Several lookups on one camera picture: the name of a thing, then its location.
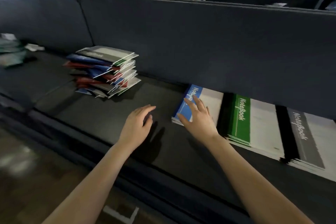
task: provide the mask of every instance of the floor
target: floor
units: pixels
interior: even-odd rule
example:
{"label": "floor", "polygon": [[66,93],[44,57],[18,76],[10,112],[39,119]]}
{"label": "floor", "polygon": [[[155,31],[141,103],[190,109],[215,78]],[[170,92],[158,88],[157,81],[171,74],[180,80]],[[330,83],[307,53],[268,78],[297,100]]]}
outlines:
{"label": "floor", "polygon": [[[40,224],[87,174],[51,150],[33,150],[0,128],[1,224]],[[163,223],[125,197],[112,189],[96,223]]]}

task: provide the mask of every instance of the left hand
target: left hand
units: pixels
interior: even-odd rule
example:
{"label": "left hand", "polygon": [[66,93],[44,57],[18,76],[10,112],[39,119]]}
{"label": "left hand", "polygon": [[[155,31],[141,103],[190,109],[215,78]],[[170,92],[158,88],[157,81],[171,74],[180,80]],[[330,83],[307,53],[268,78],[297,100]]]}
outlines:
{"label": "left hand", "polygon": [[156,106],[146,105],[131,112],[120,133],[118,144],[126,145],[131,151],[134,151],[141,145],[153,124],[152,115],[149,115],[145,125],[144,119],[146,115],[155,108]]}

